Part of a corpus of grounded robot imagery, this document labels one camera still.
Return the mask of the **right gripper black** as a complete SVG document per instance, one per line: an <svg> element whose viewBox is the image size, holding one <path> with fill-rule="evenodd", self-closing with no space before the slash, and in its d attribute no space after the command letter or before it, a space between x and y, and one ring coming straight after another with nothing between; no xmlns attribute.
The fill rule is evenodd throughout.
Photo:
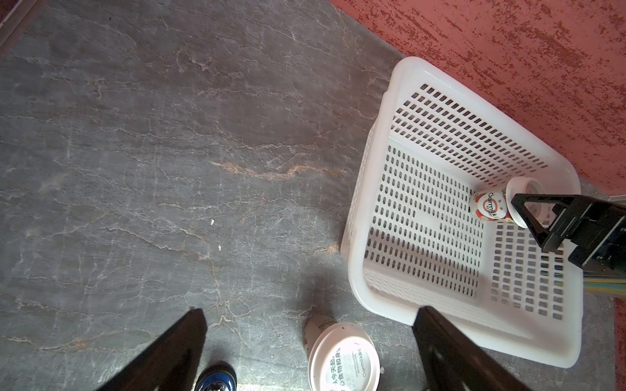
<svg viewBox="0 0 626 391"><path fill-rule="evenodd" d="M625 206L586 195L520 193L512 200L539 246L556 252L575 244L568 260L587 272L625 275Z"/></svg>

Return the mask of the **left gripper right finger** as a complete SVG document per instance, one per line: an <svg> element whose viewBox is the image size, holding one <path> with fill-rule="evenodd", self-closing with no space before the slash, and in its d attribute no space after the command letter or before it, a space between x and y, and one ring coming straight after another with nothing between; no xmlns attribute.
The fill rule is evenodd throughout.
<svg viewBox="0 0 626 391"><path fill-rule="evenodd" d="M412 332L429 390L527 390L432 306L417 312Z"/></svg>

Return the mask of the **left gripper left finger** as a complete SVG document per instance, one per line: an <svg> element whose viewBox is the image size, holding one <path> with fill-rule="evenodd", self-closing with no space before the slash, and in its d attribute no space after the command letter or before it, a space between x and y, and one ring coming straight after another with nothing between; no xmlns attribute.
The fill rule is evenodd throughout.
<svg viewBox="0 0 626 391"><path fill-rule="evenodd" d="M122 368L101 390L190 390L194 385L207 323L201 309L188 311Z"/></svg>

